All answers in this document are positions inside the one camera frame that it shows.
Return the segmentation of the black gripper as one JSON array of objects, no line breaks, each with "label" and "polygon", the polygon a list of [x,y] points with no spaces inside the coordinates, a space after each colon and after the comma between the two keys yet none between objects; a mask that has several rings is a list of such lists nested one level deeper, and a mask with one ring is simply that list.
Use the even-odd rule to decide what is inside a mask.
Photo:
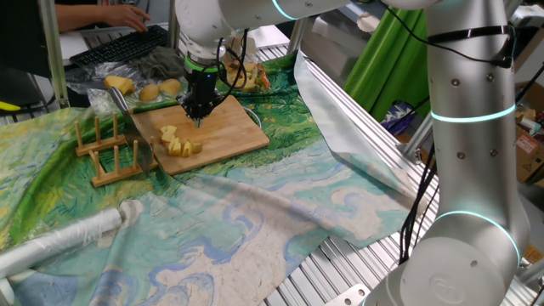
[{"label": "black gripper", "polygon": [[[200,128],[203,125],[204,119],[224,101],[224,97],[216,91],[218,72],[185,71],[184,77],[188,82],[187,92],[184,95],[178,96],[177,100],[195,127]],[[196,98],[211,100],[199,105]]]}]

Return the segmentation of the bare human hand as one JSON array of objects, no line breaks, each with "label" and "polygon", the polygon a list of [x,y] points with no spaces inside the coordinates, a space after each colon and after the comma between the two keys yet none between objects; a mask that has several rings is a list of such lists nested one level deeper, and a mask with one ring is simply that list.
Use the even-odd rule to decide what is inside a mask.
[{"label": "bare human hand", "polygon": [[148,31],[150,16],[140,8],[123,4],[100,7],[103,21],[109,26],[127,26],[138,32]]}]

